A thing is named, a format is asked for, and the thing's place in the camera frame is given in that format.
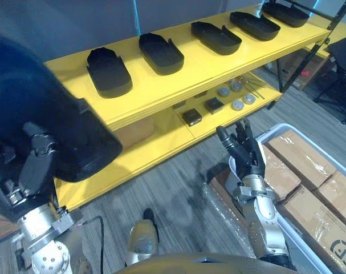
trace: shelf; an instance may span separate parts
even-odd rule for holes
[[[193,143],[192,134],[170,108],[152,118],[154,134],[123,152],[97,174],[78,183],[57,179],[55,185],[60,206],[67,206],[69,210],[80,207]]]
[[[244,76],[260,80],[251,73]],[[56,193],[60,206],[67,206],[69,210],[80,207],[82,204],[126,182],[164,159],[199,142],[212,134],[217,126],[235,122],[281,96],[280,92],[261,81],[259,82],[261,87],[258,87],[257,90],[265,97],[265,100],[257,98],[254,104],[245,105],[242,111],[233,110],[230,106],[231,102],[250,92],[244,88],[240,93],[231,92],[228,98],[219,97],[225,106],[220,112],[211,115],[205,110],[204,101],[215,96],[218,97],[217,89],[227,85],[227,83],[220,84],[210,89],[207,95],[203,97],[190,98],[185,106],[176,110],[167,108],[153,114],[154,134],[123,152],[113,163],[94,176],[78,183],[57,180]],[[196,108],[203,116],[202,122],[193,127],[189,127],[181,119],[181,113],[191,108]]]
[[[261,81],[260,78],[255,76],[252,73],[244,74],[243,77],[249,78],[249,79],[256,79],[258,81]],[[231,107],[231,103],[236,100],[240,99],[242,100],[242,97],[245,94],[251,93],[250,86],[249,87],[243,87],[241,92],[231,92],[228,97],[221,97],[218,95],[218,89],[220,87],[229,87],[229,83],[225,82],[223,84],[218,85],[217,87],[211,88],[207,91],[207,95],[202,96],[198,99],[190,98],[186,101],[186,105],[177,108],[175,112],[178,114],[179,117],[187,111],[192,108],[195,108],[199,114],[202,115],[202,122],[195,124],[192,127],[188,127],[189,131],[192,133],[194,138],[196,139],[203,139],[210,134],[214,133],[216,127],[218,126],[226,126],[230,123],[235,122],[236,120],[239,120],[248,114],[254,112],[255,110],[258,110],[259,108],[267,105],[273,100],[278,100],[282,94],[274,89],[273,87],[269,86],[264,81],[261,82],[254,82],[251,84],[251,87],[254,87],[257,92],[259,92],[265,99],[262,99],[261,97],[256,98],[255,102],[251,105],[246,104],[244,108],[240,111],[235,111]],[[208,110],[204,106],[204,102],[213,98],[217,97],[222,103],[224,103],[224,107],[222,110],[218,111],[215,114],[211,114],[208,112]]]
[[[260,5],[240,11],[256,14],[258,9]],[[219,14],[201,21],[218,27],[226,25],[242,39],[238,51],[231,55],[218,55],[204,46],[191,35],[190,23],[155,32],[165,39],[172,38],[185,56],[183,68],[172,75],[159,76],[149,67],[139,49],[138,37],[106,45],[122,56],[133,81],[133,89],[118,98],[103,99],[98,95],[86,69],[90,50],[49,61],[46,65],[74,96],[85,98],[103,121],[117,129],[320,41],[329,32],[309,23],[292,28],[272,19],[281,30],[273,40],[263,42],[235,27],[229,15]]]

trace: black cable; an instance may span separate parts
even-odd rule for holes
[[[96,219],[99,219],[100,221],[100,274],[103,274],[103,254],[104,254],[104,222],[103,218],[101,216],[95,216],[84,223],[81,223],[80,225],[90,224]]]

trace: printed logo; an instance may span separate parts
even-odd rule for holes
[[[310,70],[302,70],[300,73],[302,76],[310,76],[311,75],[311,71]]]
[[[330,251],[346,265],[346,241],[336,240],[332,243]]]

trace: plastic bin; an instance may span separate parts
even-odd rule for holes
[[[310,144],[318,153],[323,155],[327,160],[329,160],[342,174],[346,176],[346,168],[342,166],[338,161],[336,161],[332,156],[328,155],[322,148],[320,148],[317,144],[315,144],[310,138],[306,137],[302,132],[300,132],[294,126],[290,124],[277,124],[272,127],[270,130],[264,132],[263,134],[257,137],[257,141],[259,143],[259,148],[263,153],[263,144],[266,144],[271,139],[278,137],[282,133],[293,130],[296,134],[300,135],[303,140],[305,140],[308,144]],[[239,180],[235,175],[235,160],[230,157],[229,166],[231,172],[226,180],[225,187],[229,193],[232,193],[234,188],[237,185],[237,181]],[[320,272],[324,274],[331,274],[332,272],[328,269],[328,267],[321,261],[321,259],[317,256],[317,254],[306,244],[306,242],[301,238],[301,236],[296,232],[296,230],[290,225],[285,218],[283,218],[280,214],[278,216],[279,226],[282,228],[283,232],[292,240],[292,242],[296,245],[296,247],[302,252],[302,254],[311,262],[311,264]]]

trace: gray wall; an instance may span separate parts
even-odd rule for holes
[[[0,33],[44,61],[136,35],[130,0],[0,0]]]
[[[320,10],[333,14],[343,0],[319,1]],[[136,0],[142,33],[261,2]],[[136,36],[137,30],[133,0],[0,0],[0,33],[47,61]]]
[[[226,0],[136,0],[141,32],[164,29],[222,13]]]
[[[344,0],[317,0],[316,8],[328,15],[334,16],[344,2]],[[346,15],[343,18],[343,22],[346,23]]]

